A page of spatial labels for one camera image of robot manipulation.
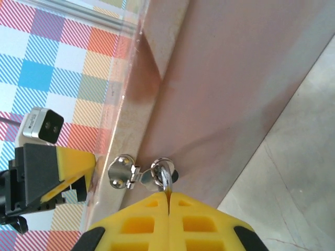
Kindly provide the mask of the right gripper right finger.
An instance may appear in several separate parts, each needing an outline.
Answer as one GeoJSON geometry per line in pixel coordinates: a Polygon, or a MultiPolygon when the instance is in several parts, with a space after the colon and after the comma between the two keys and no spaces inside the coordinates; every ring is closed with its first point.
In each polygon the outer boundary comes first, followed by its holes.
{"type": "Polygon", "coordinates": [[[246,222],[179,192],[171,193],[169,251],[269,251],[246,222]]]}

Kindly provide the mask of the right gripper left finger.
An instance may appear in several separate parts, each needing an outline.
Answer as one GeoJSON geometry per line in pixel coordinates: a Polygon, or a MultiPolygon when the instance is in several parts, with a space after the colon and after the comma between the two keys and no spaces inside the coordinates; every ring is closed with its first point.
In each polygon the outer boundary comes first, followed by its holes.
{"type": "Polygon", "coordinates": [[[168,208],[154,193],[91,225],[73,251],[169,251],[168,208]]]}

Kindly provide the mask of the pink illustrated tin box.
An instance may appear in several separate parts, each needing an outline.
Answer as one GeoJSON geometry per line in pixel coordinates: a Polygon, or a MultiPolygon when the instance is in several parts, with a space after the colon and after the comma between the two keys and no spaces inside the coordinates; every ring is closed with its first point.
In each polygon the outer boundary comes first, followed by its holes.
{"type": "Polygon", "coordinates": [[[219,206],[329,40],[335,0],[150,0],[127,63],[86,225],[149,192],[114,189],[128,154],[144,169],[172,159],[174,189],[219,206]]]}

